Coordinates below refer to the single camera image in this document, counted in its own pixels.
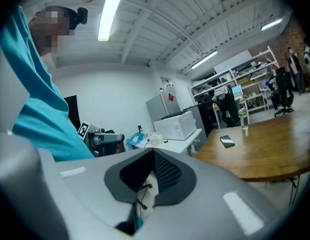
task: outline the computer monitor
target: computer monitor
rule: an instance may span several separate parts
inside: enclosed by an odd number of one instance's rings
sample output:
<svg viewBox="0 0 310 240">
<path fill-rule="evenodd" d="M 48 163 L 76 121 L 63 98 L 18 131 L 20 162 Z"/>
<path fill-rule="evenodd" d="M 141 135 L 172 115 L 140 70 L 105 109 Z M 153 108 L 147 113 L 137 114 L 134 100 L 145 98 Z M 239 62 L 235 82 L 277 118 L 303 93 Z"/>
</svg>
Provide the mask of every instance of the computer monitor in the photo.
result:
<svg viewBox="0 0 310 240">
<path fill-rule="evenodd" d="M 236 85 L 235 87 L 233 87 L 232 89 L 232 92 L 233 92 L 233 95 L 235 94 L 240 94 L 243 92 L 242 90 L 242 86 L 239 84 L 239 85 Z"/>
</svg>

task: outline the white wall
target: white wall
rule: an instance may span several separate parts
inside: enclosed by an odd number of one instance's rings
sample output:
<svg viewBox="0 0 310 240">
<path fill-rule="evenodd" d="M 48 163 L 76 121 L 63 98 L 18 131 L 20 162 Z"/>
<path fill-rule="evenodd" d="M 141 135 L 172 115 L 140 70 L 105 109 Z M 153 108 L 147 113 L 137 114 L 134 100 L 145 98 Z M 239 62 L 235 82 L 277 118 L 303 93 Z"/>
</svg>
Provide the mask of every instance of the white wall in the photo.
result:
<svg viewBox="0 0 310 240">
<path fill-rule="evenodd" d="M 193 106 L 193 100 L 188 90 L 188 87 L 192 86 L 193 81 L 188 76 L 174 72 L 169 66 L 157 60 L 151 60 L 149 66 L 153 72 L 154 84 L 158 92 L 160 88 L 163 88 L 161 78 L 171 79 L 180 110 Z"/>
<path fill-rule="evenodd" d="M 227 70 L 229 67 L 233 68 L 238 66 L 239 64 L 242 64 L 243 62 L 248 61 L 252 58 L 252 55 L 248 50 L 242 51 L 241 53 L 223 61 L 222 63 L 214 66 L 214 69 L 216 73 L 222 72 L 224 70 Z"/>
<path fill-rule="evenodd" d="M 156 94 L 149 67 L 103 63 L 49 72 L 63 97 L 77 95 L 81 122 L 124 134 L 124 143 L 138 125 L 146 133 L 154 131 L 145 103 Z"/>
</svg>

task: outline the teal shirt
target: teal shirt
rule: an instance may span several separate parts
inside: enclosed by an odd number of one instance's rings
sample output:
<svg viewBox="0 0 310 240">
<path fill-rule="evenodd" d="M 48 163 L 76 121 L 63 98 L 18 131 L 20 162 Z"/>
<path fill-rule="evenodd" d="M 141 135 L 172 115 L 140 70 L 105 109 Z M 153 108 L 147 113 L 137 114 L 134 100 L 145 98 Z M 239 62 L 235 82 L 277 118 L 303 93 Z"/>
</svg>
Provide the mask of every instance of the teal shirt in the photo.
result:
<svg viewBox="0 0 310 240">
<path fill-rule="evenodd" d="M 49 150 L 55 161 L 94 156 L 69 120 L 69 107 L 52 83 L 20 8 L 8 17 L 0 34 L 0 46 L 15 74 L 30 94 L 13 127 L 13 133 L 35 147 Z"/>
</svg>

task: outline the blue plastic bag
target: blue plastic bag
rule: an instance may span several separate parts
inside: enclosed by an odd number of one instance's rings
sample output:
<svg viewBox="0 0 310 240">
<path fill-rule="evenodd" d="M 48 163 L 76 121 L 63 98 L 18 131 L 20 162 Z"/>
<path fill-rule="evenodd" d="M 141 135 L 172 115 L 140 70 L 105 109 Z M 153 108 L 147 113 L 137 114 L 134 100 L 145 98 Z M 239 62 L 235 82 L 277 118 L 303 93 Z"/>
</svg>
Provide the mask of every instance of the blue plastic bag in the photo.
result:
<svg viewBox="0 0 310 240">
<path fill-rule="evenodd" d="M 136 132 L 126 140 L 126 146 L 136 146 L 142 142 L 147 135 L 144 133 Z"/>
</svg>

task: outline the wooden table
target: wooden table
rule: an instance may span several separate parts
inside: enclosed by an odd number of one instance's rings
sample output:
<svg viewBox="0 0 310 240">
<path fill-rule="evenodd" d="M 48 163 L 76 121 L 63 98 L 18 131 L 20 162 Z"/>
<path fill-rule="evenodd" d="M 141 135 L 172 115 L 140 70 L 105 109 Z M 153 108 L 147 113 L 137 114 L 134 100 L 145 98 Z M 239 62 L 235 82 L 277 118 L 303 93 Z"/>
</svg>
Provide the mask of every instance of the wooden table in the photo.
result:
<svg viewBox="0 0 310 240">
<path fill-rule="evenodd" d="M 225 148 L 221 136 L 235 146 Z M 197 159 L 223 167 L 246 182 L 289 179 L 310 171 L 310 113 L 295 111 L 249 125 L 213 130 Z"/>
</svg>

